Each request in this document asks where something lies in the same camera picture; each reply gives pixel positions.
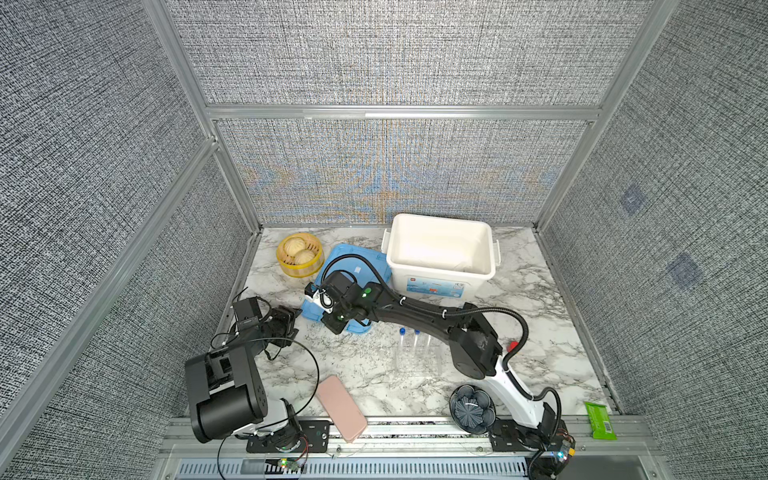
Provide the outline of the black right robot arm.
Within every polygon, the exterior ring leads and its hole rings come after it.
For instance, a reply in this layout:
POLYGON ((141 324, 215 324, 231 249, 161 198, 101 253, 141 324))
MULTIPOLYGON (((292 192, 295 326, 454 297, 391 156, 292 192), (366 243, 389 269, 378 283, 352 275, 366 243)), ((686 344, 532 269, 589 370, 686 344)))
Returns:
POLYGON ((532 393, 510 366, 528 340, 529 328, 518 312, 502 307, 442 307, 408 298, 388 285, 369 282, 363 286, 335 271, 321 284, 310 283, 306 297, 323 309, 321 322, 340 334, 352 322, 381 322, 400 325, 427 334, 449 347, 454 368, 462 375, 484 381, 512 415, 528 449, 551 443, 562 420, 562 404, 547 387, 532 393), (516 347, 507 352, 486 315, 499 313, 515 319, 522 329, 516 347))

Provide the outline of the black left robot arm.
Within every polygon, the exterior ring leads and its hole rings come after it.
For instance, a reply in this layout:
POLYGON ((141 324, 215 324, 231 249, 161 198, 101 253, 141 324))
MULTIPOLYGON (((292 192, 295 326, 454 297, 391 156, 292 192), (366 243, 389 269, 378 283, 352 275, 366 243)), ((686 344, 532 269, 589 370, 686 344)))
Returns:
POLYGON ((277 444, 300 435, 292 405, 268 397, 256 364, 269 345, 293 344, 299 314, 278 306, 261 318, 238 322, 222 345, 185 363, 189 417, 199 442, 250 434, 269 436, 277 444))

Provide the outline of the clear plastic test tube rack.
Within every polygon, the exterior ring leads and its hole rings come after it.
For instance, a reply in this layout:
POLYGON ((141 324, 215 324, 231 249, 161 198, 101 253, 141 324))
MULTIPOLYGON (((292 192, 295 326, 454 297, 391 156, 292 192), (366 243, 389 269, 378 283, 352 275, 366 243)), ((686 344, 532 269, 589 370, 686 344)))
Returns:
POLYGON ((402 375, 419 377, 419 378, 433 378, 441 375, 444 369, 442 350, 436 344, 432 344, 432 348, 435 354, 435 364, 433 369, 428 369, 427 366, 425 365, 425 361, 423 357, 424 344, 419 344, 420 358, 416 364, 413 364, 413 362, 410 359, 411 343, 405 345, 404 354, 403 354, 403 365, 402 365, 402 368, 397 369, 395 367, 395 354, 397 349, 396 348, 394 353, 395 371, 402 375))

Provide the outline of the white plastic storage box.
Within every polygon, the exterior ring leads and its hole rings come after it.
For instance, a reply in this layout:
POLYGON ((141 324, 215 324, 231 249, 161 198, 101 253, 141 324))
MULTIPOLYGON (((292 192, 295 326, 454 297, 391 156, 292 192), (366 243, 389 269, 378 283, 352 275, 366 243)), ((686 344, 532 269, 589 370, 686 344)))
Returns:
POLYGON ((401 293, 469 300, 501 265, 500 243, 480 221, 401 213, 381 249, 401 293))

